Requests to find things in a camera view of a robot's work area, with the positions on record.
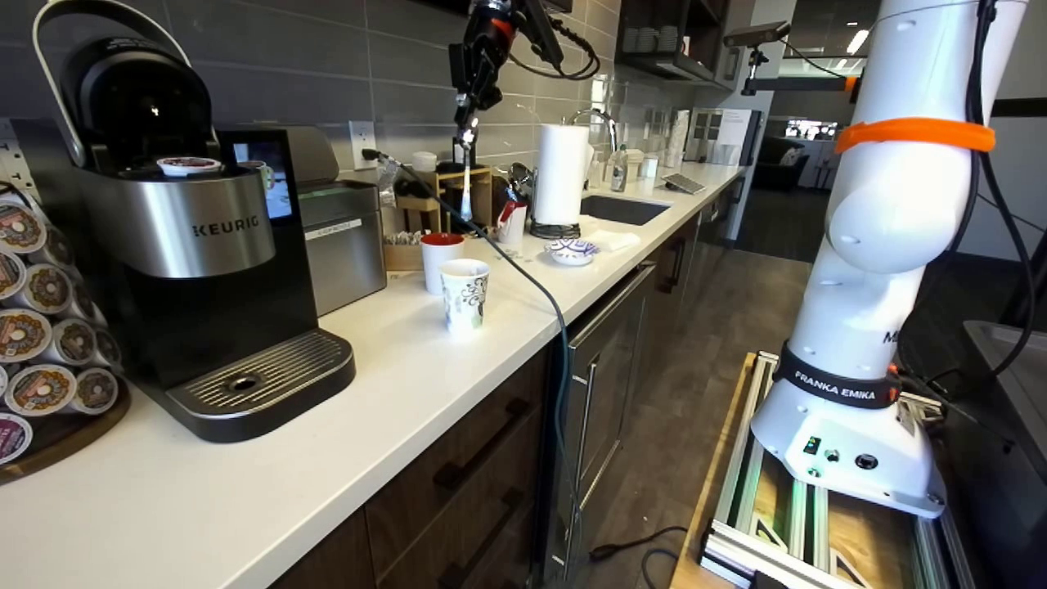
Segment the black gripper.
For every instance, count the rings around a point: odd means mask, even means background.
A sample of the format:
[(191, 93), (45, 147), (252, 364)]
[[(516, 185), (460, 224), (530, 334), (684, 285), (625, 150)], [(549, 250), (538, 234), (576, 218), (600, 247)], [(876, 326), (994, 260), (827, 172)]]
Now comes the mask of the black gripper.
[(452, 144), (479, 144), (479, 113), (500, 103), (496, 71), (510, 57), (516, 35), (514, 0), (474, 0), (468, 11), (466, 35), (448, 47), (452, 87), (454, 87), (454, 134)]

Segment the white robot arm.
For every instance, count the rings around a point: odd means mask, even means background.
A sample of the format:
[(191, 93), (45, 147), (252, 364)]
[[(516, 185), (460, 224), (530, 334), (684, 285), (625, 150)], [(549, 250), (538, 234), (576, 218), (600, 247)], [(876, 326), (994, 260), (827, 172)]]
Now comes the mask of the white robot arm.
[(994, 150), (992, 103), (1032, 0), (880, 0), (805, 303), (754, 435), (805, 481), (915, 516), (945, 512), (893, 382), (897, 330), (958, 235)]

